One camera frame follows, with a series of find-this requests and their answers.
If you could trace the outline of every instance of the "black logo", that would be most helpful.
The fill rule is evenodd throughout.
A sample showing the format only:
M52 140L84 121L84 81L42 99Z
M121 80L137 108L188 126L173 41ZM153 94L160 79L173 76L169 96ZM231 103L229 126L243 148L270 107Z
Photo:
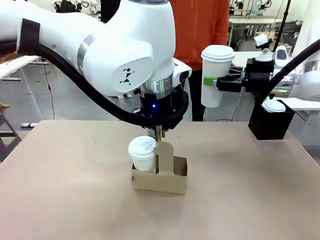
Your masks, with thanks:
M126 77L125 77L125 80L124 80L124 81L120 81L120 83L121 83L121 84L122 84L122 83L129 83L129 85L131 85L131 82L129 81L128 77L129 77L131 74L135 73L135 71L132 71L132 72L131 72L131 69L130 69L130 68L126 68L126 69L124 69L122 72L124 72L124 71L127 71Z

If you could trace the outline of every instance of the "orange jacket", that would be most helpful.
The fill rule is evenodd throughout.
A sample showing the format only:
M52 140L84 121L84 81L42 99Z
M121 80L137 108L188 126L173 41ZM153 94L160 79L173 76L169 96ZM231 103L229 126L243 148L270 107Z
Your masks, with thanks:
M209 45L226 45L229 0L170 0L176 31L174 57L202 68L201 52Z

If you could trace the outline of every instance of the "cup lid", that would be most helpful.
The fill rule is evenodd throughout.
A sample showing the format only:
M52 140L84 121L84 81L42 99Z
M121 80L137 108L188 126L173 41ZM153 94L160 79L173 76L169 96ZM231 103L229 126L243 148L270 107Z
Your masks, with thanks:
M131 157L138 159L147 159L155 155L154 149L157 146L157 140L151 136L138 136L133 139L128 147Z
M210 45L201 54L201 57L210 62L229 62L235 58L234 50L229 46Z
M265 100L262 103L262 107L271 113L283 113L286 111L286 106L281 102L273 99Z

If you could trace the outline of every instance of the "black tape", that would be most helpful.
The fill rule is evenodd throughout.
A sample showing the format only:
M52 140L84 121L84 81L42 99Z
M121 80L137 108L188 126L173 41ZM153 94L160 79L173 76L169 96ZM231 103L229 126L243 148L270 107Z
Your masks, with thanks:
M40 23L22 19L19 55L33 56L39 51Z

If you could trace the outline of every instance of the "gray floor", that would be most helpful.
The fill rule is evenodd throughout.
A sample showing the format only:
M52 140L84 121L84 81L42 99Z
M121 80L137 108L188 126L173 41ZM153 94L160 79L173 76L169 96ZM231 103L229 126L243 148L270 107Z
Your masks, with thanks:
M23 81L0 81L0 102L10 104L11 107L1 109L14 129L21 131L21 123L37 123L41 119L53 119L51 96L43 65L27 65L23 68L33 95L29 95L28 88ZM53 65L46 66L48 81L51 85L55 118L58 120L117 120L114 116L97 106L75 84ZM238 93L225 92L221 105L217 108L207 108L204 114L205 121L231 119L235 112ZM112 99L114 103L131 112L140 106L135 99ZM251 94L245 97L245 107L240 113L240 121L249 121L253 108ZM191 106L184 116L184 121L191 121ZM289 128L295 136L299 136L302 119L295 116ZM315 159L320 157L320 147L313 142L304 144L298 139Z

